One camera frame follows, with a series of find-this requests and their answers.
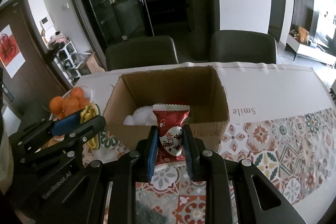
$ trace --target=red wrapper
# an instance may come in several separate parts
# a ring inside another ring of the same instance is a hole
[[[156,166],[184,161],[182,155],[182,126],[189,114],[189,106],[154,105],[157,117],[159,145]]]

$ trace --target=floral tile pattern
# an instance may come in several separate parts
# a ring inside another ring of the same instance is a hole
[[[113,135],[100,135],[97,151],[84,145],[83,164],[117,160],[129,151]],[[336,170],[336,113],[332,108],[262,122],[229,124],[218,153],[228,160],[251,160],[291,203],[319,188]],[[233,222],[238,222],[232,182]],[[206,183],[190,181],[186,168],[154,173],[150,183],[136,183],[136,213],[146,223],[203,224]]]

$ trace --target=bowl of oranges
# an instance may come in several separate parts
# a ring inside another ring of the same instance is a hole
[[[93,91],[86,86],[79,86],[71,89],[65,95],[54,97],[50,103],[51,119],[62,119],[69,116],[80,109],[84,109],[86,105],[92,103]]]

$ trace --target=open cardboard box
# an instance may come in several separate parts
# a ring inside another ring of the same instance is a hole
[[[194,137],[215,150],[229,122],[226,95],[213,67],[183,67],[121,75],[104,111],[106,129],[129,149],[148,137],[150,126],[124,126],[127,115],[154,104],[190,106]]]

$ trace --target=brown door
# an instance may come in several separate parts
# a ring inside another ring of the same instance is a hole
[[[0,7],[0,32],[5,29],[8,33],[8,37],[5,36],[5,32],[0,33],[0,57],[1,60],[5,59],[2,60],[4,62],[0,62],[3,68],[4,98],[10,100],[12,106],[21,113],[24,113],[32,102],[48,107],[53,97],[65,93],[65,89],[37,50],[36,43],[39,42],[33,40],[35,36],[31,33],[32,25],[27,15],[23,0],[12,0]],[[13,38],[17,44],[16,49],[12,46],[15,43],[8,41]],[[16,54],[20,51],[25,62],[11,78],[4,64],[10,60],[14,51]]]

